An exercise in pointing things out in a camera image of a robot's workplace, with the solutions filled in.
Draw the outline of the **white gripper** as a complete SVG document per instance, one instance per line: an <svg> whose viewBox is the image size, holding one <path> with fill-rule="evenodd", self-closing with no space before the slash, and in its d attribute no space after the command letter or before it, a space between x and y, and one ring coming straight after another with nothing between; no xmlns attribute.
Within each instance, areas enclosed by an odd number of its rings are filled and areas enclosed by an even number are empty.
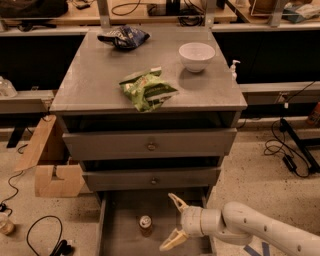
<svg viewBox="0 0 320 256"><path fill-rule="evenodd" d="M189 206L174 193L168 197L173 201L181 214L183 230L175 228L169 237L160 245L160 251L169 251L187 241L189 237L213 236L224 229L222 213L217 209L205 209Z"/></svg>

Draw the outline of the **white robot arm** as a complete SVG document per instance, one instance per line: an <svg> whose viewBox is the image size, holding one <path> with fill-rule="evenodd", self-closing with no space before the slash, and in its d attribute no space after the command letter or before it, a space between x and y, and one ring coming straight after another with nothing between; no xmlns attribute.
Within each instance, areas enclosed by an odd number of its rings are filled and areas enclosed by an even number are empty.
<svg viewBox="0 0 320 256"><path fill-rule="evenodd" d="M160 245L168 251L192 237L215 237L248 245L254 236L270 243L288 256L320 256L320 237L272 219L239 202L226 203L222 210L189 206L173 193L168 194L181 213L181 229L175 228Z"/></svg>

